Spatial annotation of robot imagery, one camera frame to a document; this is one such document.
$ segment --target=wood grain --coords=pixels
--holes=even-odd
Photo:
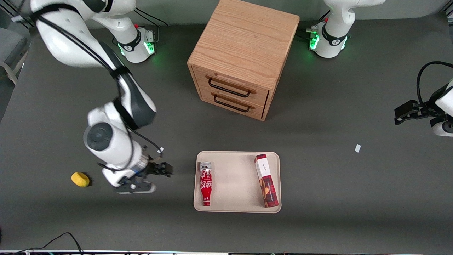
[[[248,102],[243,102],[243,101],[238,100],[236,98],[231,98],[230,96],[225,95],[224,93],[214,93],[210,89],[200,88],[200,93],[202,95],[201,100],[203,100],[203,101],[205,101],[207,103],[213,104],[215,106],[218,106],[218,107],[221,107],[221,108],[224,108],[224,109],[227,109],[227,110],[230,110],[230,111],[233,111],[235,113],[239,113],[239,114],[251,117],[251,118],[262,120],[261,116],[262,116],[263,110],[264,110],[263,106],[258,106],[258,105],[251,104],[251,103],[248,103]],[[228,106],[224,106],[224,105],[221,105],[219,103],[216,103],[214,101],[214,96],[215,95],[218,96],[218,98],[217,98],[218,101],[221,101],[223,103],[227,103],[227,104],[229,104],[231,106],[238,107],[238,108],[243,109],[243,110],[246,110],[248,107],[250,107],[250,109],[246,113],[243,113],[241,111],[236,111],[236,110],[234,110],[234,109],[232,109],[232,108],[230,108]]]
[[[211,93],[256,107],[244,115],[264,121],[274,97],[299,17],[240,0],[220,0],[188,60],[203,101]],[[213,88],[250,95],[246,98]]]
[[[239,0],[220,0],[189,63],[273,90],[299,17]]]
[[[250,86],[249,84],[237,84],[234,81],[225,79],[225,78],[219,78],[218,74],[207,69],[202,69],[202,68],[197,68],[193,67],[193,73],[195,75],[195,78],[197,80],[197,84],[199,87],[204,87],[204,89],[211,89],[215,93],[225,93],[231,98],[236,98],[238,100],[252,103],[252,104],[257,104],[259,106],[264,106],[267,98],[267,92],[268,90],[265,90],[263,88],[257,87],[257,86]],[[248,97],[244,98],[241,96],[234,95],[232,93],[228,93],[216,88],[213,88],[209,85],[209,79],[211,80],[211,84],[219,86],[221,88],[226,88],[228,90],[240,93],[240,94],[247,94],[250,91],[250,94]]]

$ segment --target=red box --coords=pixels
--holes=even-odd
[[[264,206],[266,208],[278,206],[279,201],[272,182],[272,176],[270,175],[266,154],[255,157],[255,166],[260,180],[261,192],[263,193]]]

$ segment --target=gray chair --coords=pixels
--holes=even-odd
[[[17,73],[28,53],[25,51],[26,46],[27,38],[14,31],[0,28],[0,66],[5,69],[14,85],[17,83]]]

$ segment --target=black metal handle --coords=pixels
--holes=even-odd
[[[250,90],[247,92],[247,94],[241,94],[241,93],[238,93],[236,91],[232,91],[232,90],[229,90],[227,88],[222,88],[220,86],[214,85],[214,84],[211,83],[211,81],[212,81],[212,78],[209,78],[209,81],[207,83],[209,83],[209,86],[211,86],[213,88],[216,88],[216,89],[219,89],[221,91],[225,91],[225,92],[228,92],[228,93],[231,93],[233,95],[240,96],[240,97],[243,97],[243,98],[246,98],[246,97],[250,96],[250,92],[251,92]]]
[[[214,102],[216,102],[218,104],[221,104],[221,105],[224,105],[224,106],[227,106],[229,108],[235,109],[236,111],[240,111],[240,112],[246,113],[246,112],[248,112],[250,110],[250,106],[247,107],[247,110],[244,110],[244,109],[238,108],[236,106],[232,106],[232,105],[229,105],[227,103],[220,102],[220,101],[216,100],[216,98],[217,98],[217,95],[214,95]]]

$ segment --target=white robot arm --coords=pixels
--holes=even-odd
[[[328,21],[313,25],[309,49],[323,58],[333,58],[344,48],[347,33],[356,20],[352,8],[375,6],[386,0],[324,0],[330,8]]]
[[[117,82],[119,97],[89,112],[83,137],[86,147],[107,162],[102,165],[104,176],[118,193],[153,192],[155,186],[144,180],[146,175],[169,176],[171,166],[154,163],[129,130],[151,124],[156,106],[115,52],[98,42],[85,24],[94,19],[105,25],[129,61],[144,61],[154,52],[153,37],[146,36],[150,32],[136,29],[129,18],[108,17],[133,10],[135,1],[31,0],[30,5],[31,18],[57,60],[74,67],[105,67]]]
[[[411,119],[432,118],[430,123],[434,134],[453,137],[453,79],[435,91],[426,102],[423,102],[420,95],[421,75],[432,64],[453,68],[453,64],[442,61],[433,61],[424,65],[417,76],[418,101],[409,100],[395,109],[395,125],[400,125]]]

